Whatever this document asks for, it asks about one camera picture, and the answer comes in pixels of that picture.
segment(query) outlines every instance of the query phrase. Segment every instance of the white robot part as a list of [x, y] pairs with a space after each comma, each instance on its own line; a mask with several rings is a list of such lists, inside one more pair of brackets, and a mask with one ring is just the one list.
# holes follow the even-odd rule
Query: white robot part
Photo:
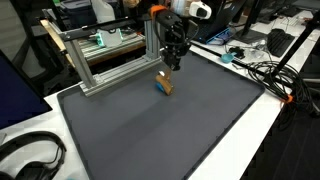
[[211, 8], [200, 0], [173, 0], [171, 3], [171, 11], [183, 17], [209, 19], [212, 14]]
[[[92, 8], [97, 17], [97, 23], [104, 23], [115, 20], [114, 10], [108, 0], [91, 0]], [[115, 47], [122, 43], [120, 29], [104, 31], [98, 30], [99, 46]]]

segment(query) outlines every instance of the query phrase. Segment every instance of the white table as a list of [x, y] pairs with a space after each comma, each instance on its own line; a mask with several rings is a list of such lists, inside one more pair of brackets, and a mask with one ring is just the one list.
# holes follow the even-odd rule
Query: white table
[[[311, 17], [308, 12], [302, 12], [300, 16]], [[275, 28], [285, 28], [281, 25], [281, 20], [277, 20]], [[268, 33], [271, 25], [257, 24], [254, 29]], [[298, 36], [304, 30], [303, 26], [288, 27], [288, 32]], [[298, 52], [291, 58], [289, 64], [300, 70], [309, 53], [315, 45], [315, 41], [320, 36], [320, 31], [316, 30], [306, 40]], [[239, 42], [232, 41], [233, 45], [240, 45]], [[206, 46], [209, 49], [223, 53], [224, 47]], [[191, 50], [207, 57], [208, 59], [223, 65], [241, 75], [246, 76], [245, 70], [236, 70], [231, 64], [223, 64], [218, 57], [203, 51], [197, 47], [191, 47]], [[82, 161], [79, 157], [76, 145], [71, 137], [64, 117], [61, 113], [57, 94], [50, 95], [45, 100], [52, 106], [53, 110], [46, 114], [34, 117], [17, 125], [3, 129], [1, 132], [7, 133], [5, 141], [18, 135], [30, 132], [46, 130], [57, 134], [67, 147], [65, 164], [55, 176], [56, 180], [65, 180], [72, 178], [75, 180], [88, 179]], [[256, 150], [269, 131], [271, 125], [279, 114], [280, 101], [269, 92], [265, 92], [247, 112], [238, 120], [238, 122], [223, 137], [220, 143], [213, 149], [209, 156], [199, 166], [199, 168], [190, 177], [191, 180], [238, 180], [245, 171]], [[2, 163], [0, 169], [15, 176], [18, 171], [28, 162], [35, 160], [50, 161], [54, 158], [56, 145], [51, 142], [38, 142], [22, 148], [13, 155], [10, 155]]]

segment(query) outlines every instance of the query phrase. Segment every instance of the headphones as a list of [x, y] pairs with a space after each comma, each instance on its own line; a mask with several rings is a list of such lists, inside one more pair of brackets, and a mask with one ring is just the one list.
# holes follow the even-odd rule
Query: headphones
[[[65, 145], [61, 141], [61, 139], [51, 133], [46, 131], [37, 131], [27, 133], [21, 136], [18, 136], [5, 144], [0, 146], [0, 162], [15, 152], [19, 148], [37, 142], [37, 141], [53, 141], [58, 145], [56, 157], [53, 162], [40, 162], [34, 161], [25, 165], [17, 174], [16, 178], [12, 178], [5, 172], [0, 171], [0, 179], [1, 180], [50, 180], [52, 179], [56, 173], [59, 171], [61, 165], [64, 163], [65, 153], [67, 151]], [[53, 168], [47, 167], [47, 164], [52, 164], [56, 161], [59, 149], [61, 150], [61, 155], [59, 160], [57, 161], [57, 165]]]

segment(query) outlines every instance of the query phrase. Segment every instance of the gray rubber mat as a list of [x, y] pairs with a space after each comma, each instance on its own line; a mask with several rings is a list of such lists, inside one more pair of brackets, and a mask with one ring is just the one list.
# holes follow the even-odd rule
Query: gray rubber mat
[[93, 97], [59, 94], [91, 179], [186, 179], [264, 88], [189, 53], [172, 74], [175, 92], [155, 85], [155, 66]]

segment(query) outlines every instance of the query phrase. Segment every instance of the headphone ear cup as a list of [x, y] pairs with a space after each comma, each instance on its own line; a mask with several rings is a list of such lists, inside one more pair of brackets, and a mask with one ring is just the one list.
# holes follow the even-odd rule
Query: headphone ear cup
[[14, 180], [9, 174], [0, 171], [1, 180]]
[[15, 180], [50, 180], [51, 171], [42, 162], [30, 162], [20, 170]]

